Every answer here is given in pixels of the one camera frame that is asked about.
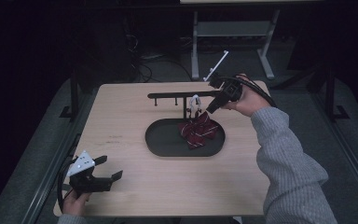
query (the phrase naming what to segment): red cloth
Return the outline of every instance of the red cloth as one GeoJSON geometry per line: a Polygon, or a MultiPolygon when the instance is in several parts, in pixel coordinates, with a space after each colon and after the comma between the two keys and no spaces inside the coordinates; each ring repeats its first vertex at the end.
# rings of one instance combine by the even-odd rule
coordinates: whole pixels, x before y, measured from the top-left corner
{"type": "Polygon", "coordinates": [[[205,146],[204,137],[214,139],[217,127],[207,112],[203,112],[199,117],[188,122],[178,124],[179,132],[187,140],[190,149],[205,146]]]}

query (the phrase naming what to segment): wooden table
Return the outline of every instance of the wooden table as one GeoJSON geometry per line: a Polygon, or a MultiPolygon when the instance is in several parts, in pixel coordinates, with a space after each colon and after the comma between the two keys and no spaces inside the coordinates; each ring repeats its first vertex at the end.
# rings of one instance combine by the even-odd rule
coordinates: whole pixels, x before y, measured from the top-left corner
{"type": "MultiPolygon", "coordinates": [[[[155,106],[148,93],[212,90],[206,82],[102,85],[76,155],[83,150],[92,158],[107,155],[107,162],[95,167],[97,177],[124,172],[111,191],[92,194],[86,216],[262,215],[269,180],[255,161],[259,145],[249,118],[223,109],[211,115],[226,133],[221,151],[212,157],[159,157],[147,148],[150,124],[183,117],[182,101],[158,99],[155,106]]],[[[212,99],[202,97],[202,108],[212,99]]],[[[54,213],[60,214],[57,206],[54,213]]]]}

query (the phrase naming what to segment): human hand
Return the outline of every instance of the human hand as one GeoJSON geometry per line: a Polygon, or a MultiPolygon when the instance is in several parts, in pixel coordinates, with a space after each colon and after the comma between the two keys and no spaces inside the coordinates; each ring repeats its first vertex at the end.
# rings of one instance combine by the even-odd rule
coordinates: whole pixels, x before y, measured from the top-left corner
{"type": "MultiPolygon", "coordinates": [[[[249,79],[244,76],[245,74],[241,74],[241,76],[237,77],[249,81],[249,79]]],[[[240,100],[237,102],[228,102],[226,105],[222,106],[222,108],[237,110],[243,115],[251,117],[255,111],[267,106],[270,106],[267,100],[249,87],[242,85],[242,95],[240,100]]]]}
{"type": "Polygon", "coordinates": [[[63,214],[81,217],[84,215],[86,202],[89,201],[91,193],[82,193],[77,198],[77,192],[73,189],[69,192],[68,196],[63,201],[63,214]]]}

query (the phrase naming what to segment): metal frame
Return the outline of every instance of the metal frame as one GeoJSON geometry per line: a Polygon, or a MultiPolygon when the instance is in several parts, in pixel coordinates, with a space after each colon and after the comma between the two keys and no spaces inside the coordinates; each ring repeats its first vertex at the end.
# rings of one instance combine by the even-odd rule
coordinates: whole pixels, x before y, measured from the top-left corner
{"type": "Polygon", "coordinates": [[[79,110],[79,99],[77,93],[77,75],[75,71],[72,72],[70,81],[71,81],[71,106],[66,106],[63,108],[60,114],[60,118],[70,118],[72,122],[76,118],[79,110]]]}
{"type": "Polygon", "coordinates": [[[261,49],[257,50],[258,57],[263,66],[263,69],[266,73],[268,79],[275,78],[271,66],[269,65],[269,60],[267,59],[267,52],[269,50],[269,45],[271,43],[272,36],[275,31],[276,23],[280,14],[280,10],[276,9],[272,16],[271,21],[209,21],[209,22],[200,22],[198,21],[198,11],[194,12],[194,22],[193,22],[193,50],[191,52],[191,72],[192,79],[200,78],[199,70],[199,59],[197,53],[197,41],[199,36],[261,36],[266,37],[266,42],[264,43],[261,49]],[[219,29],[215,28],[216,26],[231,26],[230,29],[227,29],[221,33],[219,29]]]}

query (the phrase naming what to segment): cable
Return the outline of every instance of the cable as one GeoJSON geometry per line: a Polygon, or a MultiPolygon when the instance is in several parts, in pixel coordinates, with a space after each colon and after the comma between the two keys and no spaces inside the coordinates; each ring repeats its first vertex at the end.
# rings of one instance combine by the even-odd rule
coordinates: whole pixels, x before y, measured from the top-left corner
{"type": "Polygon", "coordinates": [[[136,38],[135,35],[126,35],[126,37],[131,37],[135,40],[134,46],[132,47],[132,49],[128,49],[131,53],[135,53],[136,48],[138,47],[139,41],[138,38],[136,38]]]}
{"type": "Polygon", "coordinates": [[[153,60],[153,61],[150,61],[150,62],[146,62],[146,63],[174,63],[178,66],[180,66],[181,68],[183,68],[183,70],[186,72],[188,78],[190,78],[190,81],[193,81],[193,78],[191,77],[190,73],[187,71],[187,69],[182,66],[180,63],[176,62],[176,61],[172,61],[172,60],[153,60]]]}
{"type": "Polygon", "coordinates": [[[243,80],[243,79],[237,78],[237,77],[220,77],[219,79],[223,79],[223,80],[230,79],[230,80],[239,81],[242,85],[245,85],[245,86],[251,88],[253,91],[255,91],[257,94],[259,94],[261,97],[263,97],[271,106],[277,107],[277,105],[275,104],[274,100],[265,91],[263,91],[263,89],[261,89],[261,87],[259,87],[254,81],[252,81],[250,78],[248,78],[249,81],[246,81],[246,80],[243,80]]]}
{"type": "Polygon", "coordinates": [[[63,174],[65,172],[65,170],[73,163],[75,163],[75,161],[77,160],[77,157],[74,160],[71,160],[69,162],[67,162],[62,169],[60,170],[60,172],[58,173],[58,179],[57,179],[57,201],[58,201],[58,206],[60,207],[60,210],[62,212],[63,209],[63,200],[66,198],[66,196],[68,196],[68,194],[71,192],[67,192],[65,194],[64,197],[62,197],[62,185],[63,185],[63,174]]]}
{"type": "MultiPolygon", "coordinates": [[[[146,66],[146,65],[144,65],[144,64],[142,64],[142,63],[140,63],[139,64],[140,66],[143,66],[143,67],[145,67],[147,70],[149,70],[149,76],[147,77],[147,79],[144,81],[144,83],[146,83],[146,82],[148,82],[150,79],[152,79],[152,76],[153,76],[153,71],[152,71],[152,69],[150,68],[150,67],[148,67],[148,66],[146,66]]],[[[145,77],[145,75],[141,72],[141,70],[139,70],[139,74],[142,76],[142,77],[145,77]]]]}

